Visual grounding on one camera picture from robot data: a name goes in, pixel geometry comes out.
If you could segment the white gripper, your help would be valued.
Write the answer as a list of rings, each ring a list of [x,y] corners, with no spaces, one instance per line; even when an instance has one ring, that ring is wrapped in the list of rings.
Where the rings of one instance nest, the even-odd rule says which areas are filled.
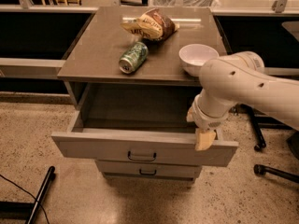
[[[228,113],[225,113],[219,118],[212,118],[206,115],[199,106],[199,99],[199,95],[194,98],[192,107],[189,108],[186,115],[187,122],[194,122],[196,126],[200,128],[195,131],[196,151],[207,150],[211,147],[216,138],[216,132],[212,130],[219,128],[228,118]]]

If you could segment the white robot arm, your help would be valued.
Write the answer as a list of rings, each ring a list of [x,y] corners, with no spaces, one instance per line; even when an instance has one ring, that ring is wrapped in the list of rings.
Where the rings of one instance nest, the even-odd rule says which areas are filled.
[[[268,76],[263,60],[254,52],[238,52],[205,62],[199,81],[202,90],[187,113],[187,121],[196,124],[197,151],[212,146],[215,129],[237,104],[248,105],[299,130],[299,81]]]

